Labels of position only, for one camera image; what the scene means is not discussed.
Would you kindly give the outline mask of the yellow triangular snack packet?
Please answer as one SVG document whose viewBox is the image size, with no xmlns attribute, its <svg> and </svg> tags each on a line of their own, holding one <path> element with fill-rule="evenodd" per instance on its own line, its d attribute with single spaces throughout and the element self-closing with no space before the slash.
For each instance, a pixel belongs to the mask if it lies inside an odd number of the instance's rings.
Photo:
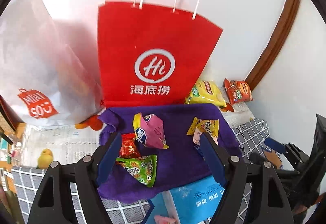
<svg viewBox="0 0 326 224">
<path fill-rule="evenodd" d="M 194 117 L 186 135 L 193 136 L 196 129 L 199 129 L 200 132 L 208 132 L 212 137 L 218 137 L 219 120 L 204 120 Z"/>
</svg>

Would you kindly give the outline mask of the yellow chips bag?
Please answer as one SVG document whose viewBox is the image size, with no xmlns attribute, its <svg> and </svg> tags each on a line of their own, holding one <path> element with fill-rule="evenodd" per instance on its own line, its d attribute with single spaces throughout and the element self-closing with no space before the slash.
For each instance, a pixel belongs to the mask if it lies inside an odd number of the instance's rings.
<svg viewBox="0 0 326 224">
<path fill-rule="evenodd" d="M 185 98 L 186 104 L 214 104 L 217 107 L 226 107 L 227 104 L 220 89 L 212 81 L 198 81 Z"/>
</svg>

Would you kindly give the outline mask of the green snack packet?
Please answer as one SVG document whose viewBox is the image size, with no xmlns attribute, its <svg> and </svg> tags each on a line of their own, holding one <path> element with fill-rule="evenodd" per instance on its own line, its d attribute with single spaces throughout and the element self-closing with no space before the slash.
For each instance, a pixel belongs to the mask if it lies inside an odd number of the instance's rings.
<svg viewBox="0 0 326 224">
<path fill-rule="evenodd" d="M 116 161 L 139 183 L 149 188 L 154 186 L 157 172 L 157 155 L 117 158 Z"/>
</svg>

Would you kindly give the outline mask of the brown wooden door frame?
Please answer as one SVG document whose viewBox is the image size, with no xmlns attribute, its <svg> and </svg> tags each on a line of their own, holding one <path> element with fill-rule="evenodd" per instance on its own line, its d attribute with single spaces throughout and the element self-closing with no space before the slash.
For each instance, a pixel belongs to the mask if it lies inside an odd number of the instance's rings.
<svg viewBox="0 0 326 224">
<path fill-rule="evenodd" d="M 270 40 L 245 81 L 253 91 L 280 53 L 297 16 L 300 0 L 285 0 L 279 20 Z"/>
</svg>

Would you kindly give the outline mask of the white Miniso plastic bag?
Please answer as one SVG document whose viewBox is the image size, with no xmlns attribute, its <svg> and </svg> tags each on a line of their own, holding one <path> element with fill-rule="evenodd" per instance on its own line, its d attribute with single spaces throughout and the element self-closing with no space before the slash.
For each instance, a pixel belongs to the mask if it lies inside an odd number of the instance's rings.
<svg viewBox="0 0 326 224">
<path fill-rule="evenodd" d="M 27 124 L 78 124 L 102 108 L 86 71 L 42 0 L 15 0 L 1 15 L 1 96 Z"/>
</svg>

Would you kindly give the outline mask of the blue tissue pack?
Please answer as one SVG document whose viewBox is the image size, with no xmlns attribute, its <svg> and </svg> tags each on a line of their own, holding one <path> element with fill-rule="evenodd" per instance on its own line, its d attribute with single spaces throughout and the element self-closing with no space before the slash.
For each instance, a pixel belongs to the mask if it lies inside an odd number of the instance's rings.
<svg viewBox="0 0 326 224">
<path fill-rule="evenodd" d="M 148 200 L 150 209 L 143 223 L 155 223 L 155 216 L 170 217 L 177 223 L 204 222 L 214 215 L 223 193 L 212 176 L 163 191 Z"/>
</svg>

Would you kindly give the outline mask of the small red snack packet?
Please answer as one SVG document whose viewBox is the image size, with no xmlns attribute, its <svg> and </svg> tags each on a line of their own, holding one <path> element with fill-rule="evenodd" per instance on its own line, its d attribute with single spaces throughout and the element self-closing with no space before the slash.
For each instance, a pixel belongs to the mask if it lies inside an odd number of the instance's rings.
<svg viewBox="0 0 326 224">
<path fill-rule="evenodd" d="M 122 147 L 120 148 L 119 157 L 121 158 L 138 158 L 140 153 L 135 144 L 134 134 L 122 135 Z"/>
</svg>

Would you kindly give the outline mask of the red paper Haidilao bag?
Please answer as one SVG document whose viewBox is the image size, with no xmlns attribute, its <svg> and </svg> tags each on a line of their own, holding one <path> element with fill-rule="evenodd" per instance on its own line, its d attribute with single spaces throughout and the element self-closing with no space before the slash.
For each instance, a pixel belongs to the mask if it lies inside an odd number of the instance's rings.
<svg viewBox="0 0 326 224">
<path fill-rule="evenodd" d="M 182 103 L 221 34 L 197 11 L 144 0 L 105 2 L 97 34 L 105 107 Z"/>
</svg>

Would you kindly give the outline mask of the pink large snack bag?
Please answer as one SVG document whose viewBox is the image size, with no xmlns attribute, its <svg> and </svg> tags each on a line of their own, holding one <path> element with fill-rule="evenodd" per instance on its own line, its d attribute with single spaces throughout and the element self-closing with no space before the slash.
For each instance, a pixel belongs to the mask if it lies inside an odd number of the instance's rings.
<svg viewBox="0 0 326 224">
<path fill-rule="evenodd" d="M 164 122 L 155 114 L 143 116 L 142 113 L 134 115 L 133 128 L 135 138 L 144 147 L 168 149 L 164 133 Z"/>
</svg>

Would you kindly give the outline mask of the orange chips bag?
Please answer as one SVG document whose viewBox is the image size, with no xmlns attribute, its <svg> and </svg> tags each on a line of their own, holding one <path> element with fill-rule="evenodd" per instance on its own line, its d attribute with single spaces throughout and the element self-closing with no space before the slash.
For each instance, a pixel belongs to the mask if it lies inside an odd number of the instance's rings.
<svg viewBox="0 0 326 224">
<path fill-rule="evenodd" d="M 250 102 L 253 100 L 251 89 L 245 81 L 229 81 L 224 79 L 223 86 L 226 90 L 231 105 L 241 102 Z"/>
</svg>

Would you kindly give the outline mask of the grey checked tablecloth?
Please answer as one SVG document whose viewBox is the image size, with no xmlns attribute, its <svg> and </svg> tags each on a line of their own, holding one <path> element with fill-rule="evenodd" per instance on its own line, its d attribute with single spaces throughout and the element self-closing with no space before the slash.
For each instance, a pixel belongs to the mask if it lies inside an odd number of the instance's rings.
<svg viewBox="0 0 326 224">
<path fill-rule="evenodd" d="M 247 183 L 251 195 L 245 223 L 292 223 L 281 171 L 270 162 L 246 163 L 239 142 L 221 115 L 218 143 L 208 133 L 200 150 L 187 134 L 193 114 L 156 114 L 150 123 L 159 127 L 167 147 L 141 147 L 140 158 L 124 159 L 122 136 L 136 136 L 133 117 L 115 118 L 99 137 L 99 147 L 77 163 L 53 162 L 45 171 L 29 213 L 30 223 L 76 223 L 70 183 L 76 183 L 87 223 L 111 223 L 102 198 L 130 203 L 169 191 L 180 223 L 234 223 Z"/>
</svg>

